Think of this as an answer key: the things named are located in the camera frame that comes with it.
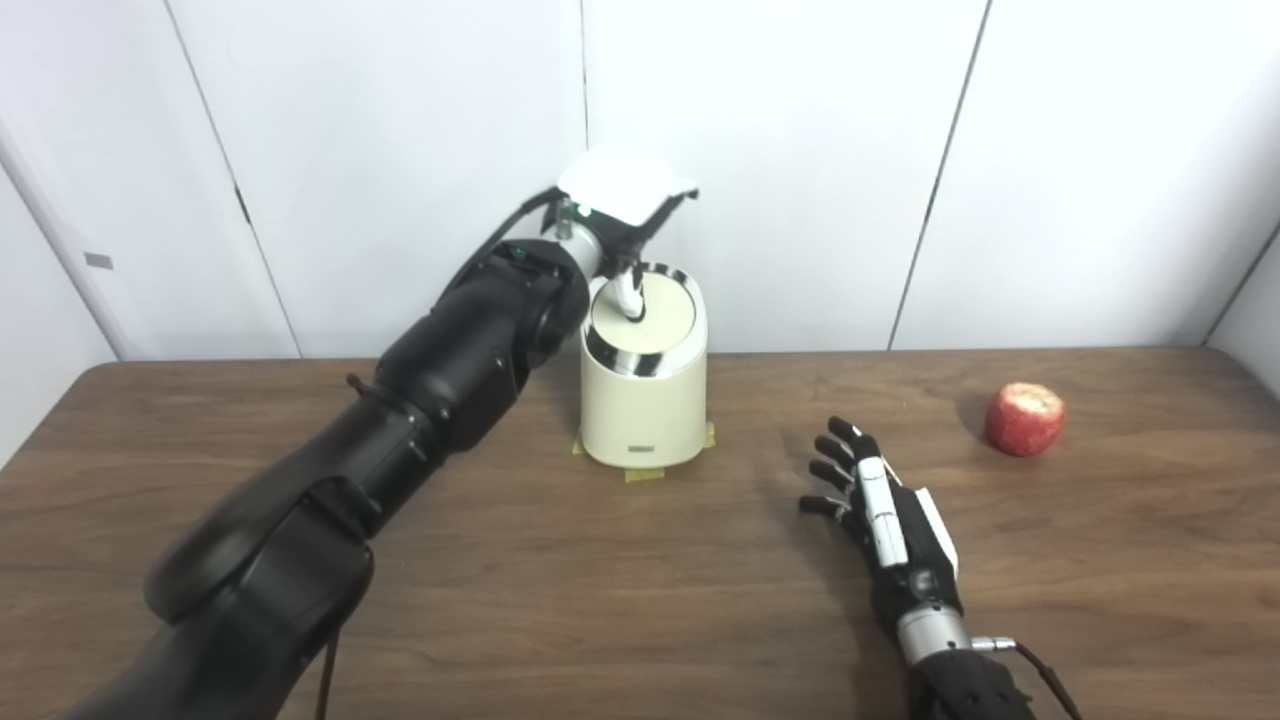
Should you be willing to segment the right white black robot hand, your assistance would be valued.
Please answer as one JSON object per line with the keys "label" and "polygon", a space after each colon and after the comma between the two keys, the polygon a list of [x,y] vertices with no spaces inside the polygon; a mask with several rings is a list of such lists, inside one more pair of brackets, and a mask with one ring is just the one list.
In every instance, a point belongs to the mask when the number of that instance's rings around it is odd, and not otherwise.
{"label": "right white black robot hand", "polygon": [[805,495],[797,507],[835,520],[861,551],[879,628],[892,635],[919,609],[963,611],[955,551],[928,492],[905,486],[876,438],[841,416],[814,448],[809,473],[837,495]]}

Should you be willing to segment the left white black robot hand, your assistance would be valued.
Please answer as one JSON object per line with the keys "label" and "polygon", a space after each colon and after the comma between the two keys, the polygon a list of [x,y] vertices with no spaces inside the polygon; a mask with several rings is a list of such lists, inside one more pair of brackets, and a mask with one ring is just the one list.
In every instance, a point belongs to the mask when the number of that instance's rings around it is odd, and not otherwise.
{"label": "left white black robot hand", "polygon": [[623,318],[639,323],[646,315],[643,251],[676,209],[699,195],[696,181],[678,177],[659,158],[600,145],[559,177],[543,229],[571,251],[588,278],[607,279]]}

